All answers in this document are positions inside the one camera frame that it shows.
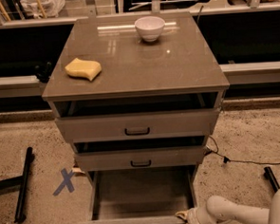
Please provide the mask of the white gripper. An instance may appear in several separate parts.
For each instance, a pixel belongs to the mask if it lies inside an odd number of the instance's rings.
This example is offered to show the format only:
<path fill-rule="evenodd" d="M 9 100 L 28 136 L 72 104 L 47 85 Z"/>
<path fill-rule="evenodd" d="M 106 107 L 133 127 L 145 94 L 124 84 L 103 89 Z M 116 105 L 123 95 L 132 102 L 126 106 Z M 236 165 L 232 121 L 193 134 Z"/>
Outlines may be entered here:
<path fill-rule="evenodd" d="M 188 224 L 213 224 L 213 219 L 205 207 L 192 208 L 175 213 L 175 217 L 186 220 Z"/>

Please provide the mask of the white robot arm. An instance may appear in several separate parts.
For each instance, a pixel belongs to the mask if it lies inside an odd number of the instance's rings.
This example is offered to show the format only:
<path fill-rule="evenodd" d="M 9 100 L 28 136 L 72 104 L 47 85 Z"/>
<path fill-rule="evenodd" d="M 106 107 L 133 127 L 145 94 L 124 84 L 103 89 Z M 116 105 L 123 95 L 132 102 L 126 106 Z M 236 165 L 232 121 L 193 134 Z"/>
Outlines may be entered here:
<path fill-rule="evenodd" d="M 239 205 L 222 196 L 211 196 L 206 204 L 176 213 L 185 224 L 226 224 L 238 221 L 242 224 L 280 224 L 280 189 L 271 200 L 271 206 L 256 208 Z"/>

